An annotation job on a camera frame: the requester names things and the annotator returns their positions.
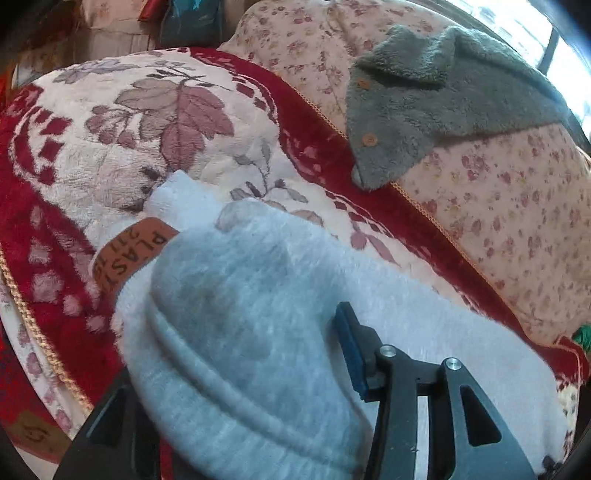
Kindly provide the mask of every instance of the gray fleece garment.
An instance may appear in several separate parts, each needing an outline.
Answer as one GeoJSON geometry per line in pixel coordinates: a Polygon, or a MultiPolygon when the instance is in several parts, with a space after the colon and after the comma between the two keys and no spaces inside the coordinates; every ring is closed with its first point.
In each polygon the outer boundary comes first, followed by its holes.
{"type": "Polygon", "coordinates": [[[485,33],[448,27],[422,37],[396,25],[351,69],[353,181],[374,190],[445,140],[552,123],[564,123],[586,150],[589,143],[572,116],[544,75],[485,33]]]}
{"type": "MultiPolygon", "coordinates": [[[[115,314],[138,396],[178,455],[178,480],[362,478],[378,405],[352,390],[331,327],[343,300],[417,360],[460,358],[536,472],[546,455],[561,458],[567,424],[554,375],[510,330],[311,222],[256,200],[223,206],[182,171],[145,213],[181,233],[126,282],[115,314]]],[[[426,404],[418,413],[420,480],[426,404]]]]}

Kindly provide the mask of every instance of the floral pattern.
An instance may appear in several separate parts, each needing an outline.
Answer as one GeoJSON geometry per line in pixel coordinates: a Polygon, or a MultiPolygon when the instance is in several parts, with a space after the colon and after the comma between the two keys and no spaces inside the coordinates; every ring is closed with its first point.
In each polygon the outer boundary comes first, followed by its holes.
{"type": "Polygon", "coordinates": [[[436,148],[400,179],[518,312],[553,343],[591,319],[589,172],[549,125],[436,148]]]}
{"type": "Polygon", "coordinates": [[[384,40],[392,25],[436,35],[451,23],[404,0],[263,0],[244,13],[219,50],[275,72],[344,132],[355,57],[384,40]]]}
{"type": "MultiPolygon", "coordinates": [[[[391,25],[452,21],[405,0],[264,0],[221,50],[276,72],[342,132],[356,56],[391,25]]],[[[537,342],[591,321],[588,166],[559,125],[435,148],[399,180],[467,252],[537,342]]],[[[354,248],[366,245],[360,234],[354,248]]]]}
{"type": "Polygon", "coordinates": [[[103,75],[105,73],[122,72],[123,70],[136,68],[139,67],[132,63],[121,63],[118,59],[91,60],[64,69],[53,81],[56,83],[64,82],[69,85],[85,78],[91,73],[103,75]]]}

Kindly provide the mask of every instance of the leaf pattern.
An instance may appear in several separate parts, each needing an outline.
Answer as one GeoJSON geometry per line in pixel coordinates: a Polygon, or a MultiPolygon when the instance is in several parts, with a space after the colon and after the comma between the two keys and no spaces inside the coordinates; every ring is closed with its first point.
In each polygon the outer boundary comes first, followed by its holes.
{"type": "Polygon", "coordinates": [[[162,155],[173,170],[189,170],[195,153],[205,148],[203,137],[211,140],[215,134],[234,135],[223,107],[223,102],[206,88],[180,86],[177,117],[164,129],[161,140],[162,155]]]}
{"type": "Polygon", "coordinates": [[[178,85],[170,80],[146,78],[134,82],[132,89],[119,94],[115,103],[143,111],[139,137],[144,141],[160,137],[176,118],[178,85]]]}
{"type": "Polygon", "coordinates": [[[91,73],[102,75],[111,72],[120,72],[122,70],[138,69],[138,65],[131,63],[120,63],[118,59],[93,60],[74,65],[61,72],[53,79],[54,83],[63,82],[67,85],[82,80],[91,73]]]}
{"type": "Polygon", "coordinates": [[[252,160],[248,158],[246,155],[237,155],[234,157],[234,161],[238,165],[253,165],[252,160]]]}
{"type": "Polygon", "coordinates": [[[257,189],[251,182],[247,181],[246,182],[246,186],[250,189],[250,191],[252,192],[252,194],[256,197],[256,198],[261,198],[261,192],[259,191],[259,189],[257,189]]]}
{"type": "Polygon", "coordinates": [[[312,212],[310,210],[296,210],[295,212],[291,212],[291,214],[324,227],[324,220],[316,212],[312,212]]]}
{"type": "Polygon", "coordinates": [[[292,200],[301,203],[308,203],[308,199],[304,197],[300,192],[294,189],[285,189],[285,191],[289,194],[292,200]]]}
{"type": "Polygon", "coordinates": [[[263,139],[261,142],[261,153],[262,157],[265,159],[267,165],[269,164],[269,160],[271,159],[271,149],[269,148],[269,143],[263,139]]]}
{"type": "Polygon", "coordinates": [[[396,260],[394,260],[394,257],[390,253],[388,247],[384,245],[384,242],[382,242],[378,237],[373,235],[366,234],[365,236],[367,240],[369,240],[369,243],[372,244],[372,246],[376,249],[376,252],[378,252],[380,257],[382,257],[386,262],[390,262],[400,266],[399,263],[397,263],[396,260]]]}
{"type": "Polygon", "coordinates": [[[367,243],[368,243],[368,239],[365,236],[365,233],[357,230],[351,234],[351,246],[354,249],[363,250],[365,248],[365,245],[367,245],[367,243]]]}
{"type": "Polygon", "coordinates": [[[252,195],[245,192],[242,189],[233,189],[230,191],[230,197],[232,198],[232,200],[237,201],[237,200],[250,198],[250,197],[252,197],[252,195]]]}
{"type": "Polygon", "coordinates": [[[269,207],[277,208],[283,212],[287,211],[287,209],[282,204],[274,202],[273,200],[263,200],[263,202],[265,202],[269,207]]]}

